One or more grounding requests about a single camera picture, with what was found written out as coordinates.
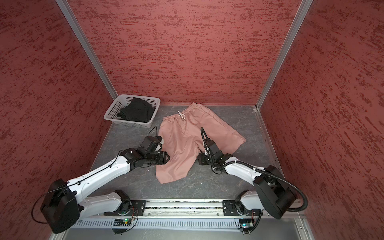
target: black motor housing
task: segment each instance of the black motor housing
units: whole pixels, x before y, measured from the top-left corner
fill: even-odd
[[[76,198],[62,180],[54,181],[40,207],[53,233],[61,233],[70,228],[80,217]]]

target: gray marble floor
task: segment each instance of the gray marble floor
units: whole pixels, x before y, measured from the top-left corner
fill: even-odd
[[[234,153],[242,161],[256,166],[272,164],[264,144],[255,114],[250,106],[208,106],[221,119],[236,129],[246,142]],[[153,126],[160,126],[162,118],[185,109],[186,106],[160,106]],[[111,159],[122,149],[136,148],[150,129],[113,125],[108,133],[92,169]],[[233,199],[242,191],[254,187],[240,178],[211,172],[209,166],[200,166],[196,161],[188,176],[175,182],[160,184],[155,176],[156,167],[136,168],[115,178],[96,190],[92,196],[123,190],[129,197],[137,198],[224,198]]]

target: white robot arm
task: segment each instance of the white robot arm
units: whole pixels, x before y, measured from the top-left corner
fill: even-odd
[[[215,173],[219,171],[235,175],[257,189],[246,190],[235,199],[234,205],[240,215],[263,209],[271,216],[280,219],[286,211],[301,211],[306,208],[308,201],[305,195],[287,182],[275,167],[255,167],[238,160],[233,155],[223,154],[214,141],[207,137],[203,128],[202,137],[205,153],[200,153],[197,158],[200,165],[210,165]],[[137,149],[120,150],[116,158],[89,173],[67,182],[62,179],[53,182],[40,207],[52,231],[63,232],[79,219],[99,213],[113,212],[118,215],[129,213],[132,210],[131,200],[121,190],[103,196],[88,196],[114,178],[144,164],[166,164],[170,157],[161,151],[162,144],[160,136],[147,136]],[[300,208],[289,208],[296,200],[293,189],[303,196],[304,204]]]

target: black cable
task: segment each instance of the black cable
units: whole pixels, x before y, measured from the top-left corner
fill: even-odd
[[[40,221],[36,220],[35,217],[33,216],[33,210],[35,209],[35,206],[36,206],[37,202],[38,202],[42,197],[44,197],[44,196],[47,195],[48,193],[51,193],[51,192],[54,192],[54,191],[57,191],[57,190],[60,190],[60,189],[65,189],[65,188],[68,188],[68,187],[73,186],[73,185],[76,185],[76,184],[80,184],[80,183],[81,183],[82,181],[84,181],[85,179],[87,179],[87,178],[89,178],[89,177],[92,177],[93,175],[95,175],[95,174],[97,174],[97,173],[99,173],[99,172],[101,172],[101,171],[103,171],[103,170],[105,170],[105,169],[107,169],[107,168],[109,168],[109,167],[112,167],[112,165],[116,162],[117,158],[119,157],[120,152],[122,152],[122,150],[119,150],[118,155],[116,156],[115,160],[114,160],[110,165],[108,165],[107,167],[101,169],[100,171],[98,171],[98,172],[96,172],[96,173],[94,173],[94,174],[92,174],[92,175],[90,175],[90,176],[88,176],[88,177],[86,177],[86,178],[84,178],[84,179],[81,179],[80,181],[77,181],[76,183],[73,183],[73,184],[71,184],[71,185],[68,185],[68,186],[65,186],[65,187],[62,187],[62,188],[58,188],[58,189],[55,189],[55,190],[46,192],[46,193],[44,193],[43,195],[41,195],[41,196],[35,201],[35,203],[33,204],[33,207],[32,207],[32,210],[31,210],[31,217],[32,217],[32,219],[33,219],[35,222],[37,222],[37,223],[47,224],[48,222],[40,222]]]
[[[259,222],[260,222],[260,219],[262,218],[262,215],[263,215],[263,210],[260,209],[259,216],[258,216],[255,224],[253,225],[253,228],[249,231],[249,233],[253,232],[253,230],[256,229],[257,225],[259,225]]]
[[[222,173],[222,171],[220,171],[220,173],[217,173],[214,171],[214,169],[217,167],[216,166],[216,163],[214,161],[214,158],[212,156],[212,153],[211,153],[211,150],[208,148],[207,146],[207,143],[205,141],[205,139],[209,139],[204,128],[200,128],[200,133],[201,133],[201,138],[203,139],[203,145],[204,145],[204,149],[206,150],[207,154],[208,154],[208,159],[209,159],[209,163],[211,164],[211,171],[214,173],[214,174],[217,174],[217,175],[220,175]]]
[[[155,129],[155,128],[156,128],[156,131],[155,131],[155,132],[156,132],[156,136],[157,136],[157,126],[154,126],[154,127],[149,131],[149,133],[147,134],[147,137],[148,137],[149,134],[152,132],[152,130]]]
[[[105,169],[107,169],[107,168],[109,168],[109,167],[112,167],[112,165],[116,162],[117,158],[119,157],[120,152],[122,152],[121,149],[119,150],[118,155],[116,156],[115,160],[114,160],[110,165],[106,166],[105,168],[101,169],[100,171],[98,171],[98,172],[96,172],[96,173],[94,173],[94,174],[92,174],[92,175],[89,175],[88,177],[86,177],[86,178],[84,178],[84,179],[81,179],[80,181],[77,181],[77,182],[74,183],[74,184],[69,185],[68,187],[73,186],[73,185],[76,185],[76,184],[79,184],[79,185],[80,185],[80,183],[81,183],[82,181],[84,181],[85,179],[90,178],[90,177],[92,177],[93,175],[98,174],[99,172],[101,172],[101,171],[103,171],[103,170],[105,170]]]
[[[231,162],[227,162],[226,164],[224,164],[223,166],[221,166],[220,168],[218,169],[215,169],[217,171],[221,171],[223,168],[225,168],[226,166],[228,165],[231,165],[231,164],[241,164],[241,165],[244,165],[244,166],[247,166],[251,169],[253,169],[255,172],[258,172],[258,173],[261,173],[261,174],[264,174],[264,175],[267,175],[269,177],[272,177],[272,178],[275,178],[275,179],[278,179],[282,182],[285,182],[286,184],[288,184],[289,186],[291,186],[293,189],[295,189],[300,195],[301,197],[303,198],[303,205],[301,207],[296,207],[296,208],[288,208],[287,211],[288,212],[300,212],[300,211],[303,211],[304,209],[306,209],[308,207],[308,199],[306,197],[306,195],[304,194],[304,192],[302,192],[298,187],[296,187],[295,185],[293,185],[292,183],[288,182],[287,180],[285,180],[284,178],[281,178],[279,176],[276,176],[272,173],[269,173],[269,172],[265,172],[263,170],[260,170],[258,168],[255,168],[254,166],[252,165],[249,165],[248,163],[245,163],[245,162],[242,162],[242,161],[231,161]]]
[[[35,217],[33,216],[33,210],[35,209],[35,206],[36,206],[37,202],[38,202],[42,197],[44,197],[45,195],[47,195],[48,193],[51,193],[51,192],[54,192],[54,191],[57,191],[57,190],[60,190],[60,189],[64,189],[64,188],[67,188],[67,186],[62,187],[62,188],[59,188],[59,189],[55,189],[55,190],[52,190],[52,191],[49,191],[49,192],[46,192],[46,193],[44,193],[43,195],[41,195],[41,196],[35,201],[35,203],[33,204],[32,210],[31,210],[31,217],[32,217],[32,219],[33,219],[35,222],[37,222],[37,223],[41,223],[41,224],[48,224],[48,222],[40,222],[40,221],[36,220]]]
[[[214,169],[212,168],[212,166],[211,166],[211,171],[212,171],[214,174],[217,174],[217,175],[220,175],[220,174],[223,173],[222,171],[220,171],[220,173],[215,172]]]
[[[137,218],[136,218],[135,224],[130,229],[127,229],[122,233],[128,232],[129,230],[131,230],[132,228],[134,228],[136,226],[137,222],[139,221],[139,210],[137,210],[137,209],[136,209],[136,216],[137,216]]]

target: white plastic basket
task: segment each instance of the white plastic basket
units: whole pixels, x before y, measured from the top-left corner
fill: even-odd
[[[155,111],[151,117],[151,120],[149,122],[125,121],[125,120],[121,120],[120,117],[117,117],[117,114],[120,112],[120,109],[122,109],[122,108],[126,107],[128,104],[130,104],[133,97],[140,98],[140,99],[147,101],[155,109]],[[159,98],[121,94],[110,105],[107,112],[104,114],[104,119],[110,120],[110,121],[112,121],[118,125],[150,128],[152,126],[152,122],[153,122],[153,119],[155,118],[157,110],[159,109],[159,106],[160,106],[160,99]]]

